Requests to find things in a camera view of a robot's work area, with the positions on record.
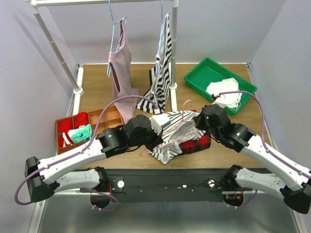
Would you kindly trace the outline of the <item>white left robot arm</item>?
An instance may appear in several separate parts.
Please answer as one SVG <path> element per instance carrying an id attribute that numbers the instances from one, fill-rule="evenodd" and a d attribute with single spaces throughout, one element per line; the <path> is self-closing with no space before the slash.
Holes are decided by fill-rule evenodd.
<path id="1" fill-rule="evenodd" d="M 25 177 L 30 202 L 40 202 L 55 193 L 89 188 L 104 191 L 109 177 L 104 168 L 81 170 L 81 166 L 125 153 L 130 147 L 144 145 L 151 150 L 162 143 L 163 123 L 157 116 L 138 115 L 125 125 L 107 128 L 93 141 L 78 146 L 61 155 L 39 160 L 30 157 L 25 163 Z"/>

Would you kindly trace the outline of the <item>pink wire hanger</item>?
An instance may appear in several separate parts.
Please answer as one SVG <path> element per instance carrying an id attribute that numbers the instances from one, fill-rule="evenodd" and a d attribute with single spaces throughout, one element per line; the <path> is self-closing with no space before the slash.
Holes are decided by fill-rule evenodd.
<path id="1" fill-rule="evenodd" d="M 182 110 L 168 112 L 166 115 L 169 117 L 170 123 L 162 129 L 163 143 L 153 151 L 146 150 L 144 152 L 164 164 L 180 155 L 180 143 L 197 140 L 206 132 L 195 128 L 193 118 L 198 115 L 197 112 Z"/>

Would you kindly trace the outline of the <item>thin striped tank top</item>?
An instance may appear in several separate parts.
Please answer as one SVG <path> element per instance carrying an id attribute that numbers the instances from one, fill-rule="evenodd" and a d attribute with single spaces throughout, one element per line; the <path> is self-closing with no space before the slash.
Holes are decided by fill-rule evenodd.
<path id="1" fill-rule="evenodd" d="M 161 114 L 167 117 L 169 124 L 162 127 L 163 142 L 148 153 L 167 164 L 176 156 L 190 154 L 210 148 L 211 138 L 207 131 L 195 127 L 194 118 L 198 116 L 193 111 L 174 111 Z"/>

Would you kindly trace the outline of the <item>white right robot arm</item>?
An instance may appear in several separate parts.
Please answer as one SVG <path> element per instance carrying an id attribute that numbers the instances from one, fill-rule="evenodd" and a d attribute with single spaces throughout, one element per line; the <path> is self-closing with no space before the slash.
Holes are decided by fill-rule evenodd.
<path id="1" fill-rule="evenodd" d="M 226 191 L 251 188 L 282 198 L 292 210 L 307 214 L 311 209 L 311 171 L 271 146 L 243 124 L 232 123 L 223 108 L 206 105 L 194 118 L 195 127 L 208 131 L 226 148 L 257 160 L 269 170 L 262 174 L 233 165 L 220 179 Z"/>

